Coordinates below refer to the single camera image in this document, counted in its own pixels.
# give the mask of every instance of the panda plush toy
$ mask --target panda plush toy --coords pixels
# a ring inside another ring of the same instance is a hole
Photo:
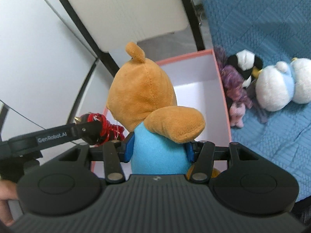
[[[227,64],[233,66],[242,75],[243,88],[247,88],[262,70],[262,60],[254,53],[243,50],[228,57]]]

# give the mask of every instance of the round black knob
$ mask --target round black knob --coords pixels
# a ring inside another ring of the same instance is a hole
[[[75,180],[69,175],[56,173],[43,177],[38,186],[47,194],[64,194],[74,188]]]
[[[251,193],[264,194],[276,188],[276,180],[267,174],[248,174],[242,177],[241,186]]]
[[[242,214],[268,216],[292,209],[298,196],[296,179],[271,162],[243,161],[212,182],[224,206]]]
[[[101,181],[75,162],[50,162],[23,176],[17,184],[22,207],[30,213],[63,216],[92,204]]]

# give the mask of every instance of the gold spike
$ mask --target gold spike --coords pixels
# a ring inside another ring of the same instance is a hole
[[[75,117],[75,122],[80,123],[80,122],[82,122],[82,119],[80,117]]]

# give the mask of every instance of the ridged black surface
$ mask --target ridged black surface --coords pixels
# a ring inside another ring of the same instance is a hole
[[[110,185],[92,206],[74,215],[48,218],[27,214],[15,233],[298,233],[290,214],[246,217],[223,207],[207,186],[184,176],[131,176]]]

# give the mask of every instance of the screw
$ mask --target screw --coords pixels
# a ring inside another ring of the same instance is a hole
[[[113,172],[113,173],[108,174],[108,179],[112,181],[118,181],[122,178],[123,178],[123,175],[118,172]]]
[[[203,181],[207,179],[207,175],[202,172],[197,172],[194,175],[192,175],[192,178],[196,181]]]

